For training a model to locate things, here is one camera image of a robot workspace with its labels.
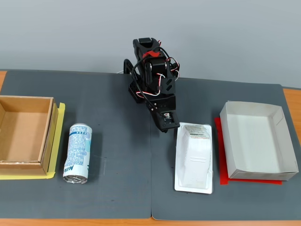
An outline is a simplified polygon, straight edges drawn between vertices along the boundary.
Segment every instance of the open cardboard box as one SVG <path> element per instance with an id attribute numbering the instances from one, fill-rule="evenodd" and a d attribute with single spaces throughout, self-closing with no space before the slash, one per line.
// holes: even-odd
<path id="1" fill-rule="evenodd" d="M 282 107 L 233 101 L 220 116 L 229 178 L 288 180 L 299 172 Z"/>
<path id="2" fill-rule="evenodd" d="M 0 175 L 46 175 L 58 109 L 52 97 L 0 96 Z"/>

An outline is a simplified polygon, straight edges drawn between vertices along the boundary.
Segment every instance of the white plastic package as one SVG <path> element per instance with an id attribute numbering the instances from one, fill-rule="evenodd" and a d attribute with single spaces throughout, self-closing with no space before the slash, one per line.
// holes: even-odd
<path id="1" fill-rule="evenodd" d="M 180 122 L 175 157 L 175 190 L 211 194 L 212 162 L 211 126 Z"/>

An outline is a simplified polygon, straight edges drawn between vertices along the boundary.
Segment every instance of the yellow mat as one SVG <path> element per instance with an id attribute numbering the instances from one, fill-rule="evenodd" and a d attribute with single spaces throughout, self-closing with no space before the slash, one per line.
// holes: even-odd
<path id="1" fill-rule="evenodd" d="M 55 176 L 56 159 L 57 159 L 58 147 L 60 145 L 64 114 L 65 114 L 65 104 L 60 103 L 60 107 L 58 108 L 58 116 L 57 116 L 57 121 L 56 121 L 56 127 L 55 127 L 55 137 L 53 139 L 53 144 L 52 144 L 52 150 L 51 150 L 51 156 L 50 156 L 50 162 L 49 162 L 47 175 L 43 175 L 43 176 L 0 175 L 0 180 L 50 179 L 50 178 L 53 178 Z"/>

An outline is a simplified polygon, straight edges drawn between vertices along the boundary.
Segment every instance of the spray can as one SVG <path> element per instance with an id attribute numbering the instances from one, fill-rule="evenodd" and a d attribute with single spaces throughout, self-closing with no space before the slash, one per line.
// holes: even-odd
<path id="1" fill-rule="evenodd" d="M 84 184 L 88 179 L 92 129 L 83 123 L 70 128 L 67 160 L 63 179 L 69 183 Z"/>

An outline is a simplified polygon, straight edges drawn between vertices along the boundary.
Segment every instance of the black table mat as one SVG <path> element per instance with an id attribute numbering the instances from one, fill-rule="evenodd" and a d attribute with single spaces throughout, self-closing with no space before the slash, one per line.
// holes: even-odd
<path id="1" fill-rule="evenodd" d="M 214 118 L 227 101 L 258 102 L 282 106 L 297 162 L 301 148 L 280 85 L 198 79 L 176 83 L 180 122 L 210 124 L 213 129 L 213 193 L 174 190 L 176 130 L 164 134 L 151 124 L 152 215 L 161 220 L 293 220 L 301 219 L 301 173 L 283 185 L 231 181 L 220 185 L 218 143 Z"/>
<path id="2" fill-rule="evenodd" d="M 128 93 L 129 75 L 9 71 L 2 95 L 66 104 L 53 179 L 0 180 L 0 218 L 149 218 L 150 114 Z M 69 129 L 93 129 L 88 182 L 63 180 Z"/>

